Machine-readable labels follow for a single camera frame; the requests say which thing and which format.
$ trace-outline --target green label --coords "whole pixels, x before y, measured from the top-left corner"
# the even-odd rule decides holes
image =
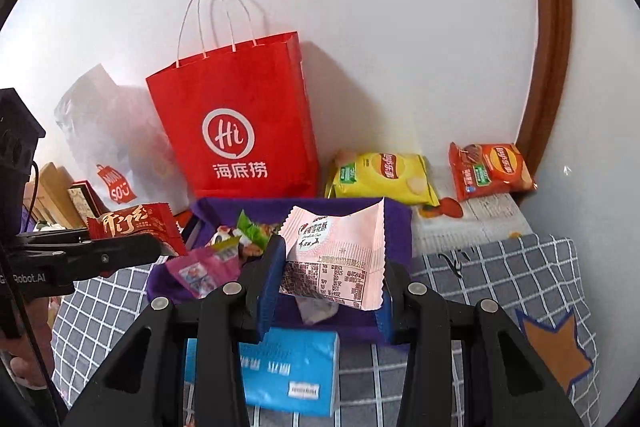
[[[476,185],[478,185],[478,187],[484,187],[491,183],[489,173],[484,168],[484,165],[474,165],[474,174],[476,176]]]
[[[356,182],[356,164],[350,163],[344,167],[340,167],[340,183]]]

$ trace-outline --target blue package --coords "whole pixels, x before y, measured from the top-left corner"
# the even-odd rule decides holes
[[[195,380],[196,339],[188,340],[184,380]],[[337,398],[338,334],[271,328],[260,344],[240,343],[248,405],[331,416]]]

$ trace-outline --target gray checkered tablecloth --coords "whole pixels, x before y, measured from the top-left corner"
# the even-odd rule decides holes
[[[590,312],[578,269],[574,244],[569,239],[531,234],[480,247],[465,253],[451,251],[460,262],[462,279],[436,254],[415,257],[411,274],[445,298],[475,304],[493,298],[516,321],[516,310],[555,327],[569,311],[577,319],[577,339],[593,360],[593,370],[571,386],[569,398],[587,426],[600,413],[597,388],[598,352],[590,328]],[[56,359],[54,383],[73,403],[110,347],[147,305],[144,296],[150,266],[120,270],[110,279],[78,284],[76,293],[63,300],[54,325],[52,345]],[[340,350],[340,407],[333,417],[305,417],[259,407],[248,407],[252,427],[362,427],[396,424],[406,355],[392,347],[342,346]],[[463,426],[464,388],[460,343],[452,343],[454,381],[452,426]],[[193,387],[185,385],[185,420],[193,413]]]

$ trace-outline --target purple fabric basket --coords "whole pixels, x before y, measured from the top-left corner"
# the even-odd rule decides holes
[[[309,212],[323,216],[347,216],[358,210],[378,203],[381,198],[345,199],[265,199],[229,200],[203,198],[192,207],[193,213],[203,220],[204,225],[196,238],[193,248],[202,247],[213,237],[220,225],[234,226],[241,210],[258,223],[281,223],[293,206],[300,206]],[[411,260],[411,209],[394,200],[385,201],[385,242],[386,256],[408,266]],[[193,299],[164,265],[154,267],[146,286],[149,301],[157,296],[169,297],[174,302]],[[293,297],[279,295],[273,326],[280,328],[304,328],[298,306]],[[337,331],[340,341],[346,343],[384,343],[378,331],[373,312],[364,312],[340,306],[334,317],[314,326],[321,330]]]

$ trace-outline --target paper bag handle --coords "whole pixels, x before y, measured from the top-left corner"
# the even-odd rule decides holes
[[[184,24],[187,20],[187,15],[189,14],[189,8],[191,8],[191,4],[193,4],[194,0],[189,0],[189,4],[187,4],[187,9],[184,12],[184,17],[182,18],[182,24],[180,25],[180,33],[178,34],[178,46],[177,46],[177,51],[176,51],[176,57],[175,57],[175,67],[179,68],[180,67],[180,41],[182,40],[182,32],[184,31]],[[200,1],[198,0],[198,5],[197,5],[197,13],[198,13],[198,31],[200,33],[200,43],[202,44],[202,56],[203,58],[207,58],[207,51],[204,47],[204,38],[202,36],[202,22],[200,20]],[[231,34],[231,49],[233,52],[236,51],[236,39],[234,37],[234,29],[233,29],[233,25],[231,23],[231,15],[229,15],[229,11],[226,8],[226,4],[224,0],[220,0],[220,2],[222,3],[222,6],[225,9],[225,14],[226,14],[226,20],[229,26],[229,33]],[[238,2],[242,5],[242,8],[244,9],[244,12],[246,13],[246,16],[248,18],[249,21],[249,26],[251,28],[251,35],[252,35],[252,41],[254,42],[254,46],[257,46],[257,42],[255,41],[255,35],[254,35],[254,26],[252,24],[251,21],[251,16],[249,15],[249,10],[246,8],[246,6],[244,5],[244,3],[241,0],[238,0]]]

